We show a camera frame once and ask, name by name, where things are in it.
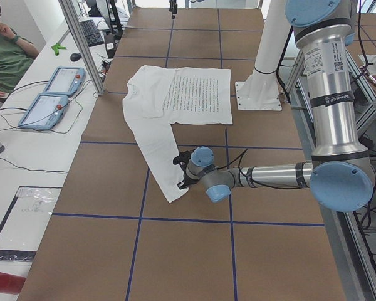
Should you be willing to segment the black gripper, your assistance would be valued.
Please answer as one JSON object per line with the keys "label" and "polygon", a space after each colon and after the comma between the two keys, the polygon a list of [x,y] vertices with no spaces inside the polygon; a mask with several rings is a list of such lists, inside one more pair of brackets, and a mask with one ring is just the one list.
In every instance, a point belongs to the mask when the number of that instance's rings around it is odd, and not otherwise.
{"label": "black gripper", "polygon": [[189,186],[197,184],[197,179],[191,178],[187,173],[187,166],[191,155],[194,151],[187,150],[185,152],[180,152],[178,156],[173,158],[173,165],[178,165],[183,170],[183,180],[177,183],[177,187],[180,190],[187,189]]}

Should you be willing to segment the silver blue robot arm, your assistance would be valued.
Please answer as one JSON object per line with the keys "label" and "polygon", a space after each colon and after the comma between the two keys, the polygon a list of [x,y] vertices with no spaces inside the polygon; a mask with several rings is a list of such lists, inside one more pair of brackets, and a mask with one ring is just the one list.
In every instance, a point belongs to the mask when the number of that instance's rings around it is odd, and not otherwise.
{"label": "silver blue robot arm", "polygon": [[223,169],[215,166],[210,148],[198,147],[174,158],[183,172],[174,186],[186,189],[202,184],[215,203],[236,187],[309,189],[330,210],[358,210],[376,190],[368,149],[358,139],[346,53],[360,10],[356,1],[288,1],[285,15],[305,61],[310,107],[294,118],[310,160]]}

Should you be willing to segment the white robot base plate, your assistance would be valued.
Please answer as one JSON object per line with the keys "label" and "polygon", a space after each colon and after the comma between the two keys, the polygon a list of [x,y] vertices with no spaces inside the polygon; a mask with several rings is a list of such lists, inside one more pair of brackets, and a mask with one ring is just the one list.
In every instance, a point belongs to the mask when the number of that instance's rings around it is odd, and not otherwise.
{"label": "white robot base plate", "polygon": [[282,110],[276,80],[260,84],[260,89],[253,92],[250,88],[244,88],[245,85],[246,82],[234,84],[238,110]]}

